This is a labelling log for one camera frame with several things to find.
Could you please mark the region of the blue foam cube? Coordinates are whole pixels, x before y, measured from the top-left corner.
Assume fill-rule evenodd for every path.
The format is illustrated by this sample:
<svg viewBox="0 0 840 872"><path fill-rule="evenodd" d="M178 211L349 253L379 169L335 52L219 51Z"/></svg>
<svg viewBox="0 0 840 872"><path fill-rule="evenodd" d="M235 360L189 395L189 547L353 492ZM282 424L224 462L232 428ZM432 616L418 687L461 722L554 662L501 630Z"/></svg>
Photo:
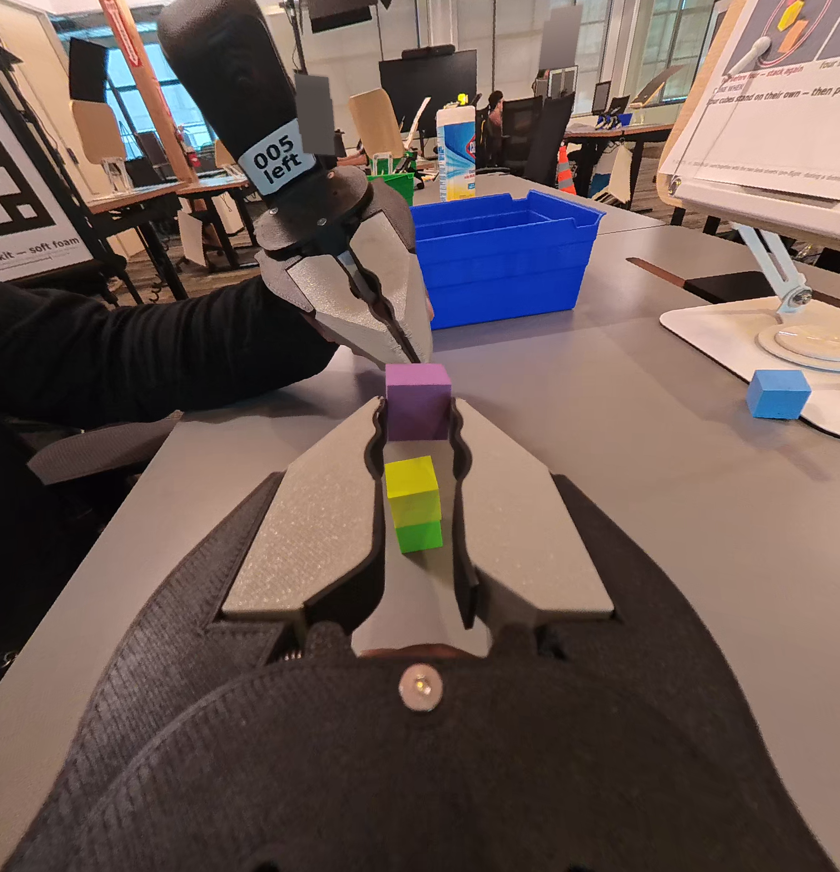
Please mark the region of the blue foam cube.
<svg viewBox="0 0 840 872"><path fill-rule="evenodd" d="M811 396L799 370L757 369L746 392L746 405L755 419L797 420Z"/></svg>

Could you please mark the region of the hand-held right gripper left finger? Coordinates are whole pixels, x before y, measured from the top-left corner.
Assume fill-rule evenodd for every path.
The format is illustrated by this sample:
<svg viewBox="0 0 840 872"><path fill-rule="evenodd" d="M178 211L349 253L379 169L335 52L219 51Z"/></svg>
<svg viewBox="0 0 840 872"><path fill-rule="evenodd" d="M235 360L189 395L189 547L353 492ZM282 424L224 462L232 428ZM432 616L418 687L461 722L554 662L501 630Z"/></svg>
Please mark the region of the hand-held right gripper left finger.
<svg viewBox="0 0 840 872"><path fill-rule="evenodd" d="M305 634L347 634L384 592L382 446L385 400L374 397L283 473L221 607L225 619L275 621Z"/></svg>

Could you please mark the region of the person's left forearm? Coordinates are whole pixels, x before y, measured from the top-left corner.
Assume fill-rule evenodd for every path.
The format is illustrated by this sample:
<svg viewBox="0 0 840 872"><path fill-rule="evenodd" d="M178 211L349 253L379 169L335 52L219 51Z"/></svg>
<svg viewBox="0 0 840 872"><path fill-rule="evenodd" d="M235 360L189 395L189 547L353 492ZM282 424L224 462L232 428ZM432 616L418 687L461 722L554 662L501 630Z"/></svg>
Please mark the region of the person's left forearm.
<svg viewBox="0 0 840 872"><path fill-rule="evenodd" d="M259 277L109 310L0 282L0 413L91 429L254 398L322 372L338 344Z"/></svg>

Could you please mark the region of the white document holder stand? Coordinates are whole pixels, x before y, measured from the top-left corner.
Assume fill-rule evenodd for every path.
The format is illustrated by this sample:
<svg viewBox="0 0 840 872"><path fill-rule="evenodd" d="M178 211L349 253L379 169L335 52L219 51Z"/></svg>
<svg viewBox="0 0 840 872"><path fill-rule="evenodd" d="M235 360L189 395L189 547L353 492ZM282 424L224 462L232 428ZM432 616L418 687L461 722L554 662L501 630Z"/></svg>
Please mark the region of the white document holder stand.
<svg viewBox="0 0 840 872"><path fill-rule="evenodd" d="M687 208L727 221L753 254L771 295L669 311L661 325L733 374L801 371L811 396L801 415L840 437L840 308L819 300L787 253L784 236L840 250L840 202L764 188L682 180L662 165L695 111L746 2L732 2L666 145L662 193Z"/></svg>

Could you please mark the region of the wooden support post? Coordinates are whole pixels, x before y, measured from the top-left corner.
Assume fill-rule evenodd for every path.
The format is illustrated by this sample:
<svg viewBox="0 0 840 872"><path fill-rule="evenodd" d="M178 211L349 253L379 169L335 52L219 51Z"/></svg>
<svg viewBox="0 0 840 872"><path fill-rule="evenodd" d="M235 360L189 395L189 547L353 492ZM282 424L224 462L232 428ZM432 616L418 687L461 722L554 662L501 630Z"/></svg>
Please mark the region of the wooden support post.
<svg viewBox="0 0 840 872"><path fill-rule="evenodd" d="M184 184L195 183L198 180L196 172L187 160L174 118L155 76L128 3L99 1L99 5L129 66L175 178Z"/></svg>

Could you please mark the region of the disinfecting wipes canister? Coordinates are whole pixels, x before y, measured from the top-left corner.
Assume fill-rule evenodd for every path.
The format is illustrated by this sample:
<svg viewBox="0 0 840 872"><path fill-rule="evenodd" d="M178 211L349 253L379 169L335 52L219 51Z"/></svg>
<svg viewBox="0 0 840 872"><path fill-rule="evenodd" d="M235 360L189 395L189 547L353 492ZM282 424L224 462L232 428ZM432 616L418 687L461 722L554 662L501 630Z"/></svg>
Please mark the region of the disinfecting wipes canister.
<svg viewBox="0 0 840 872"><path fill-rule="evenodd" d="M436 147L441 202L476 195L477 111L472 104L453 104L436 113Z"/></svg>

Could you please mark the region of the green plastic bin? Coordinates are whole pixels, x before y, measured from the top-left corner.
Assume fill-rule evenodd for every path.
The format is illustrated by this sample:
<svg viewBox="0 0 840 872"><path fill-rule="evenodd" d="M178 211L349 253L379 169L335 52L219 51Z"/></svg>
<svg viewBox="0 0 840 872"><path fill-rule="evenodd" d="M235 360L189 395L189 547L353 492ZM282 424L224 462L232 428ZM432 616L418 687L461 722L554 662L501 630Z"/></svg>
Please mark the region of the green plastic bin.
<svg viewBox="0 0 840 872"><path fill-rule="evenodd" d="M381 181L385 183L392 190L396 191L409 206L414 205L414 173L399 172L370 175L369 180L371 182Z"/></svg>

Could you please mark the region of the printed instruction sheet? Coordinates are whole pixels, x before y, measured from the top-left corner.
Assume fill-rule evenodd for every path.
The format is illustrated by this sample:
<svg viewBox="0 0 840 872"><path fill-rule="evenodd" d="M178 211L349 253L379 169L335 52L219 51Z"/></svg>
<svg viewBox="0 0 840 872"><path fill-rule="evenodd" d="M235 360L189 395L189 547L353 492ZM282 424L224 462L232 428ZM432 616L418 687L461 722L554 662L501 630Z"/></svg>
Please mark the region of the printed instruction sheet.
<svg viewBox="0 0 840 872"><path fill-rule="evenodd" d="M840 202L840 1L746 2L662 170Z"/></svg>

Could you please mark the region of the yellow foam cube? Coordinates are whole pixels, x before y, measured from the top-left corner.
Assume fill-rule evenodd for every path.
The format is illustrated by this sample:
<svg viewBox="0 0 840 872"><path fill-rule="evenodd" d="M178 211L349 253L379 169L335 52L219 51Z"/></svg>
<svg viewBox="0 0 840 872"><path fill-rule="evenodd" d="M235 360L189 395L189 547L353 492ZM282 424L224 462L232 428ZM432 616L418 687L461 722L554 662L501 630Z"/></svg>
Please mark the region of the yellow foam cube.
<svg viewBox="0 0 840 872"><path fill-rule="evenodd" d="M440 491L429 455L387 462L384 477L388 503L396 529L440 521Z"/></svg>

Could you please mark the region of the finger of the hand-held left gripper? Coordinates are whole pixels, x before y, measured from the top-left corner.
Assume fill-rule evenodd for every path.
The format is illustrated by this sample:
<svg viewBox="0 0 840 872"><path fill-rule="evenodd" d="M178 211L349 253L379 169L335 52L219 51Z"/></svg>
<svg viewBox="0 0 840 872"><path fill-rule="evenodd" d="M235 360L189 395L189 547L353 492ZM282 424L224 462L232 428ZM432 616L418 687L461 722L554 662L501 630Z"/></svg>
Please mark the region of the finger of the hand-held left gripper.
<svg viewBox="0 0 840 872"><path fill-rule="evenodd" d="M348 343L375 363L429 363L434 343L422 270L392 222L361 222L343 256L360 301Z"/></svg>
<svg viewBox="0 0 840 872"><path fill-rule="evenodd" d="M308 256L286 269L313 319L339 343L375 365L419 363L408 341L358 296L348 268L331 255Z"/></svg>

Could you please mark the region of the blue plastic bin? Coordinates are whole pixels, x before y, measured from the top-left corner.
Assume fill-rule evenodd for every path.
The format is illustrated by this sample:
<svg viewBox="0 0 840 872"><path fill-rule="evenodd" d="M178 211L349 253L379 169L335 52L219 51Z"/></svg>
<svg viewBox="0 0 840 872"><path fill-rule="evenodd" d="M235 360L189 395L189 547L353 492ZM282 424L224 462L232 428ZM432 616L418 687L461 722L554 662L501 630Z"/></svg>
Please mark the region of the blue plastic bin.
<svg viewBox="0 0 840 872"><path fill-rule="evenodd" d="M537 190L411 212L433 331L572 310L604 216Z"/></svg>

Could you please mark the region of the wooden top desk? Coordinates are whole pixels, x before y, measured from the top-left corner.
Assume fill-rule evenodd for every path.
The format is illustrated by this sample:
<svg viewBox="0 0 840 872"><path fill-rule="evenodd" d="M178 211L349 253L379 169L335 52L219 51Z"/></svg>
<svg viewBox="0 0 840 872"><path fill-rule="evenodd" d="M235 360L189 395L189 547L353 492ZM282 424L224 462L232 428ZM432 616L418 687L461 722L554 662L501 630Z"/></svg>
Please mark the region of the wooden top desk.
<svg viewBox="0 0 840 872"><path fill-rule="evenodd" d="M229 268L232 270L246 270L256 266L255 262L242 261L239 254L233 247L229 233L226 231L223 219L218 212L215 198L225 193L229 194L232 202L237 207L239 217L242 221L244 230L247 231L251 238L251 248L256 245L256 237L253 230L250 214L244 203L244 194L246 191L254 191L254 188L246 177L240 176L221 176L212 177L209 179L199 180L195 183L185 182L181 184L175 193L190 205L195 202L204 204L201 211L192 209L190 215L200 218L204 224L211 225L217 242L209 245L209 248L221 252Z"/></svg>
<svg viewBox="0 0 840 872"><path fill-rule="evenodd" d="M613 129L595 130L567 130L564 143L577 144L579 150L576 158L576 172L573 175L576 194L580 197L589 197L591 178L602 153L610 144L634 143L632 150L632 164L630 170L630 199L625 208L632 208L632 198L635 193L636 183L639 178L644 146L646 144L665 142L674 128L673 123L627 125Z"/></svg>
<svg viewBox="0 0 840 872"><path fill-rule="evenodd" d="M110 193L87 204L91 225L100 239L109 239L130 230L139 234L158 277L177 301L189 297L154 223L177 215L180 210L177 193L184 185L182 181L175 181L132 188L125 192Z"/></svg>

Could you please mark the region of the green foam cube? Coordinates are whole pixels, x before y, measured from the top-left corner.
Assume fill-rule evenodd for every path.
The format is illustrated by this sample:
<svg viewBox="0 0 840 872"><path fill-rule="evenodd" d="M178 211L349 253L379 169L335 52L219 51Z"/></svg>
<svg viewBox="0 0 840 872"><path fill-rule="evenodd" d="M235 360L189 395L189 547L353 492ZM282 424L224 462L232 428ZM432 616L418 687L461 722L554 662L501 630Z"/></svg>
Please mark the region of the green foam cube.
<svg viewBox="0 0 840 872"><path fill-rule="evenodd" d="M443 546L442 524L440 520L396 527L394 529L399 550L403 555Z"/></svg>

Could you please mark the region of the framed marker code sign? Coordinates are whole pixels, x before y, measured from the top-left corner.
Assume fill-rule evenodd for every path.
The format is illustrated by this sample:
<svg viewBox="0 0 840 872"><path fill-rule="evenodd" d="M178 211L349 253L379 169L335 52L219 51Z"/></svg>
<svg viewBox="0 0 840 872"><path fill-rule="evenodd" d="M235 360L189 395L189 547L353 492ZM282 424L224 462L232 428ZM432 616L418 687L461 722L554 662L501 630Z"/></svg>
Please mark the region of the framed marker code sign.
<svg viewBox="0 0 840 872"><path fill-rule="evenodd" d="M0 281L43 277L92 264L92 236L67 194L44 170L0 94Z"/></svg>

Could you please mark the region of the purple foam cube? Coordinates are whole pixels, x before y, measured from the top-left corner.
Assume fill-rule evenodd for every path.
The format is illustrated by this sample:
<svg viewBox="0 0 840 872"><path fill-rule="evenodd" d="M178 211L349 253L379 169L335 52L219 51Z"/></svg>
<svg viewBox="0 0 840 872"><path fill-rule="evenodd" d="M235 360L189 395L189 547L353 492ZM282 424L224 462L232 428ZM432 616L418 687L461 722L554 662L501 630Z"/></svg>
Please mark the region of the purple foam cube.
<svg viewBox="0 0 840 872"><path fill-rule="evenodd" d="M444 365L386 364L387 438L446 441L452 384Z"/></svg>

